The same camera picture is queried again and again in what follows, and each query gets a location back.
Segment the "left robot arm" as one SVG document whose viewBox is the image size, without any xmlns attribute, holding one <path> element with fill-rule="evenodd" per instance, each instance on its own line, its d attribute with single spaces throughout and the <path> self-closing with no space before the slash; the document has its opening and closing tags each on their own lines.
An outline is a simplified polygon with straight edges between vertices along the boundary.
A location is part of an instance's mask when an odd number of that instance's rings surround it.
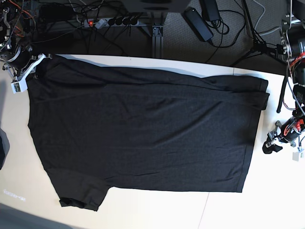
<svg viewBox="0 0 305 229">
<path fill-rule="evenodd" d="M 292 111 L 292 116 L 285 122 L 275 122 L 275 128 L 267 134 L 262 150 L 265 154 L 279 152 L 281 144 L 296 147 L 293 160 L 304 157 L 305 149 L 302 144 L 305 138 L 305 17 L 286 15 L 282 24 L 281 42 L 284 57 L 287 62 L 277 113 L 282 105 Z"/>
</svg>

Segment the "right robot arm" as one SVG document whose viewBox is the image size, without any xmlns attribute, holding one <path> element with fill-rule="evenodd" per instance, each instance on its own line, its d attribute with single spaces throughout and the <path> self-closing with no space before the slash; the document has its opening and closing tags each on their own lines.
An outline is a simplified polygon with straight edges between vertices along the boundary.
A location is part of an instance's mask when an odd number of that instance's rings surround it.
<svg viewBox="0 0 305 229">
<path fill-rule="evenodd" d="M 0 62 L 13 81 L 19 80 L 40 55 L 32 42 L 37 22 L 31 7 L 31 0 L 0 2 Z"/>
</svg>

